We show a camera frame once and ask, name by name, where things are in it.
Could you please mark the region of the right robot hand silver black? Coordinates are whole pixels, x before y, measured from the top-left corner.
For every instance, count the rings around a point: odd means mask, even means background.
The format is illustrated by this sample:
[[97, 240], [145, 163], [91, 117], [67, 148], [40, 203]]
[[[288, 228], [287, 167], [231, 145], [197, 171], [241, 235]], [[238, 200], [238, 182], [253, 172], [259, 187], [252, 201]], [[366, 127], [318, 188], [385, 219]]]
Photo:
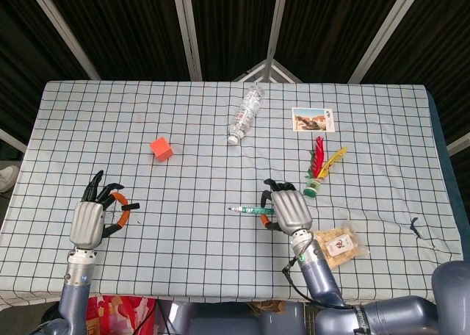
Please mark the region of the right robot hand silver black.
[[267, 214], [261, 214], [264, 227], [270, 231], [281, 231], [289, 236], [300, 230], [309, 231], [312, 227], [312, 216], [302, 193], [290, 182], [276, 182], [265, 179], [264, 183], [270, 186], [269, 190], [261, 194], [261, 208], [267, 201], [273, 205], [275, 222]]

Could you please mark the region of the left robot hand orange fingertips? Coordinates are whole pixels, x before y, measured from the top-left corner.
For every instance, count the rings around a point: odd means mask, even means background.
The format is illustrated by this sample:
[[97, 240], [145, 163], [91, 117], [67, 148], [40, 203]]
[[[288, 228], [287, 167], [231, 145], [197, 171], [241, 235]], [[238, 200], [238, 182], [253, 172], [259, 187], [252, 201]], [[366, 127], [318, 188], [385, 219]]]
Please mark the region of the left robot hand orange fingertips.
[[[74, 209], [70, 241], [76, 248], [82, 250], [97, 248], [103, 238], [110, 237], [127, 224], [131, 211], [140, 208], [139, 203], [129, 203], [127, 198], [120, 193], [120, 190], [124, 188], [122, 184], [105, 185], [98, 193], [98, 185], [103, 175], [102, 170], [94, 175]], [[114, 203], [120, 204], [122, 214], [116, 223], [105, 226], [105, 213]]]

